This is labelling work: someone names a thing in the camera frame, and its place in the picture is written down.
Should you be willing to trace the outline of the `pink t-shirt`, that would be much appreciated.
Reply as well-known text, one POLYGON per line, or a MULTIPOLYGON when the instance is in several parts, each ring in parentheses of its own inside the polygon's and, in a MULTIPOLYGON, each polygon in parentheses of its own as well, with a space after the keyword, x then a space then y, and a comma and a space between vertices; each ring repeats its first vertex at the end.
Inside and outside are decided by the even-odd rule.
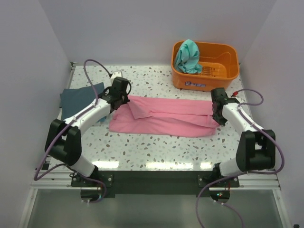
POLYGON ((141 96, 129 99, 114 112, 111 132, 207 137, 219 127, 212 118, 211 101, 141 96))

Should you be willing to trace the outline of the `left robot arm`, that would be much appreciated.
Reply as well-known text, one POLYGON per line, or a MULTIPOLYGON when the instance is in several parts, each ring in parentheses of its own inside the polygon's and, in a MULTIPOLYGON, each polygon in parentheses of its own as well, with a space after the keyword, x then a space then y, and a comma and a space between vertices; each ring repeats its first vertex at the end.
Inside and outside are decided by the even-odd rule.
POLYGON ((86 108, 61 121, 55 119, 48 132, 45 153, 82 175, 82 182, 94 186, 98 182, 98 169, 82 154, 83 134, 100 119, 129 102, 130 82, 114 77, 107 87, 86 108))

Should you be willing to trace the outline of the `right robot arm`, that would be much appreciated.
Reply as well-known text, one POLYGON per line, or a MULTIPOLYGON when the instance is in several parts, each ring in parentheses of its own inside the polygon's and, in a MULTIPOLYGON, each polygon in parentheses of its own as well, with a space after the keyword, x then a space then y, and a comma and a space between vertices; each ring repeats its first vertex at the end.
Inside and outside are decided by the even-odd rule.
POLYGON ((211 90, 212 118, 221 126, 229 122, 240 139, 233 159, 214 165, 209 180, 221 187, 228 177, 242 173, 269 170, 276 162, 275 133, 256 124, 236 99, 238 92, 229 97, 224 88, 211 90))

